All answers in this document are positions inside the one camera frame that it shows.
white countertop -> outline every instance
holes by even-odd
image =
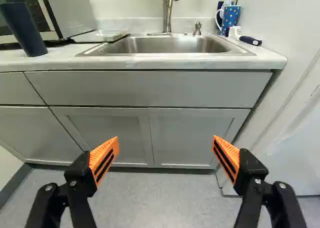
[[[76,57],[97,44],[68,44],[48,48],[48,54],[27,57],[22,49],[0,51],[0,72],[48,70],[141,70],[141,69],[283,69],[287,59],[263,47],[226,38],[255,55],[214,56],[86,56]]]

stainless steel sink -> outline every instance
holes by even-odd
[[[244,55],[247,50],[215,35],[130,35],[101,44],[77,56]]]

floor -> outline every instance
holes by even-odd
[[[23,228],[37,190],[65,182],[63,172],[34,170],[0,213],[1,227]],[[299,199],[308,228],[320,227],[320,198]],[[240,198],[222,197],[214,174],[109,172],[89,203],[98,228],[231,228]],[[62,228],[72,228],[69,211]],[[259,228],[270,227],[262,210]]]

dark blue bottle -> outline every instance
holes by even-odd
[[[36,57],[48,53],[25,2],[0,4],[0,12],[27,56]]]

polka dot mug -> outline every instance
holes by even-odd
[[[229,27],[236,26],[236,24],[238,23],[239,15],[240,15],[240,8],[241,6],[239,5],[228,5],[228,6],[224,6],[223,10],[220,8],[216,11],[217,13],[220,11],[224,12],[223,19],[222,19],[222,26],[219,25],[217,18],[215,18],[215,22],[221,32],[220,35],[225,36],[226,30]]]

